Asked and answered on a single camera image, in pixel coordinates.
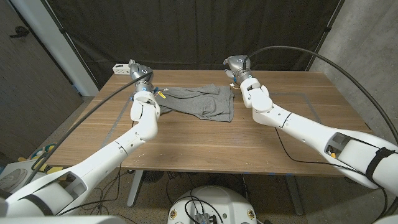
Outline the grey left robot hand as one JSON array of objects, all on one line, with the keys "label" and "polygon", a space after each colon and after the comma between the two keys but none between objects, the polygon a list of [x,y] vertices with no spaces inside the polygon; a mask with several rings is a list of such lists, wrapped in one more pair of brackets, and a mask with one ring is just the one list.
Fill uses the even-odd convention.
[{"label": "grey left robot hand", "polygon": [[135,60],[130,59],[128,66],[130,68],[129,74],[135,82],[135,92],[148,91],[153,92],[153,70],[145,65],[137,63]]}]

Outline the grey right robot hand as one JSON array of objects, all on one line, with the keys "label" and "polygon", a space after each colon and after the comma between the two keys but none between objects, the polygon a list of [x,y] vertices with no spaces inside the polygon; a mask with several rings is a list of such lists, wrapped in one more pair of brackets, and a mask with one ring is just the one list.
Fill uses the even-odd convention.
[{"label": "grey right robot hand", "polygon": [[229,56],[223,61],[223,64],[229,67],[225,70],[227,77],[232,79],[237,85],[252,77],[250,71],[251,61],[249,59],[246,60],[246,69],[243,69],[246,57],[246,55],[234,55]]}]

